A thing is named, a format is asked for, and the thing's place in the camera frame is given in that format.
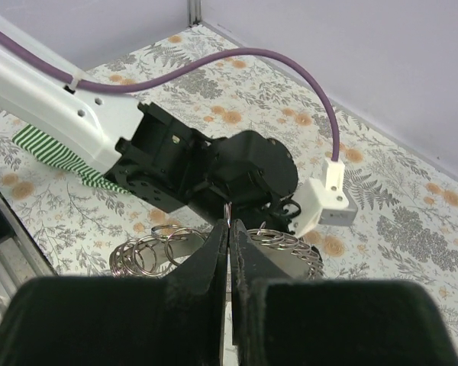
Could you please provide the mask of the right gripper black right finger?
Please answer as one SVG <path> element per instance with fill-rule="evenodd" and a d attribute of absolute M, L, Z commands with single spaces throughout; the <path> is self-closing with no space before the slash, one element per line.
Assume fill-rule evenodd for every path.
<path fill-rule="evenodd" d="M 243 223 L 229 229 L 233 341 L 241 365 L 458 365 L 419 284 L 289 277 Z"/>

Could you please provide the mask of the metal ring disc with keyrings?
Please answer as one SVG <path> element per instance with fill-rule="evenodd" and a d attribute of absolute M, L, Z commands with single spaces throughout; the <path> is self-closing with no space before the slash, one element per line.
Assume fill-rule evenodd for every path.
<path fill-rule="evenodd" d="M 302 280 L 324 277 L 317 248 L 288 233 L 266 228 L 249 229 L 249 242 L 288 276 Z M 115 277 L 162 278 L 195 263 L 202 267 L 227 258 L 228 228 L 215 234 L 177 224 L 154 226 L 150 233 L 115 247 L 109 267 Z"/>

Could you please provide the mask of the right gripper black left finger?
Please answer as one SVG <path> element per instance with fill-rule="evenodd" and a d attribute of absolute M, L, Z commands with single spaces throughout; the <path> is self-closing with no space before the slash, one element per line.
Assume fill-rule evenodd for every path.
<path fill-rule="evenodd" d="M 0 365 L 220 365 L 227 259 L 163 278 L 42 277 L 0 324 Z"/>

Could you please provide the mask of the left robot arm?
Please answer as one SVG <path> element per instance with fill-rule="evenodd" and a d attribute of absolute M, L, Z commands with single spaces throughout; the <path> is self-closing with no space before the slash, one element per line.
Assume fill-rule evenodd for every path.
<path fill-rule="evenodd" d="M 211 138 L 134 97 L 196 68 L 137 85 L 97 83 L 0 17 L 0 108 L 167 213 L 189 207 L 215 222 L 229 204 L 249 229 L 294 232 L 298 173 L 282 143 L 252 130 Z"/>

